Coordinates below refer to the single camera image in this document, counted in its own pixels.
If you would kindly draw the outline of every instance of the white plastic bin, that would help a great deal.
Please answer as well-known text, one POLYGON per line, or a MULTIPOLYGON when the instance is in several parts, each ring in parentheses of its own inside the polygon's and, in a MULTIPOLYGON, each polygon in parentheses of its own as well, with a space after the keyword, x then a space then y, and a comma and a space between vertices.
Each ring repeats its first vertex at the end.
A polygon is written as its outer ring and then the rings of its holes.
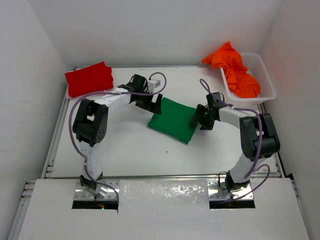
POLYGON ((261 104, 267 100, 275 99, 277 94, 271 81, 269 73, 262 58, 256 53, 240 53, 243 64, 248 68, 248 74, 251 74, 260 84, 260 94, 255 98, 241 98, 236 96, 228 88, 227 79, 223 68, 221 74, 226 93, 232 101, 243 104, 261 104))

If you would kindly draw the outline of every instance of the white wall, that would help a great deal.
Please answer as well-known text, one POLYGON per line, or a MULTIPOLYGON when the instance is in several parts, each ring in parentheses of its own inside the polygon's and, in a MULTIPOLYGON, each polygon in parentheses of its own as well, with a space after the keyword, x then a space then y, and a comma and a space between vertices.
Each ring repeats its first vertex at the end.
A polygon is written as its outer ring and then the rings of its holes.
POLYGON ((0 0, 0 240, 25 181, 41 176, 66 66, 26 0, 0 0))
POLYGON ((266 104, 293 173, 311 239, 320 239, 320 1, 287 0, 261 52, 278 88, 266 104))
POLYGON ((231 40, 257 52, 283 0, 28 0, 69 68, 195 65, 231 40))

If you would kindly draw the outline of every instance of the crumpled orange cloth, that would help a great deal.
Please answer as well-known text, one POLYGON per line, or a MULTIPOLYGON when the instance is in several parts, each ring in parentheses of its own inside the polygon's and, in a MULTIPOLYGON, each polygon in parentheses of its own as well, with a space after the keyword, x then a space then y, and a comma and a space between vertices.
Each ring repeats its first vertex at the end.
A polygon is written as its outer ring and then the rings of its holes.
POLYGON ((238 97, 256 98, 259 95, 260 84, 247 73, 248 68, 243 65, 241 55, 229 41, 201 62, 211 65, 212 68, 223 68, 230 91, 238 97))

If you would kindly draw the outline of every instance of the cloth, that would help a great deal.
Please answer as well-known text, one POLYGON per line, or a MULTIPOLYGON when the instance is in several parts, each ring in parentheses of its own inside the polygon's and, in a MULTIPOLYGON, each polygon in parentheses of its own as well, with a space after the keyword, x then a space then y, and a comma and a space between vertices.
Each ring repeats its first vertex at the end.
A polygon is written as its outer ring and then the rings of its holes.
POLYGON ((65 78, 70 97, 76 98, 84 94, 112 89, 114 87, 111 67, 102 61, 80 70, 67 72, 65 78))
POLYGON ((202 63, 212 68, 223 68, 228 88, 238 97, 256 98, 259 95, 259 82, 247 73, 248 68, 243 65, 241 55, 229 41, 215 53, 206 56, 202 63))
POLYGON ((161 101, 161 114, 154 114, 148 127, 188 144, 197 127, 197 124, 190 124, 195 112, 193 107, 164 97, 161 101))

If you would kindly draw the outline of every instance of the folded green cloth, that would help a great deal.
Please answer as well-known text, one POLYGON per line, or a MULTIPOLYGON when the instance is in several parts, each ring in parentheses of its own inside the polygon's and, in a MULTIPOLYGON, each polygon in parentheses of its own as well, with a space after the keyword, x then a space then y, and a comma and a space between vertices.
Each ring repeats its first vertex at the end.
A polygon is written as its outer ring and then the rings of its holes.
POLYGON ((188 144, 197 127, 196 124, 190 124, 195 111, 193 107, 164 97, 161 101, 161 115, 154 114, 148 127, 188 144))

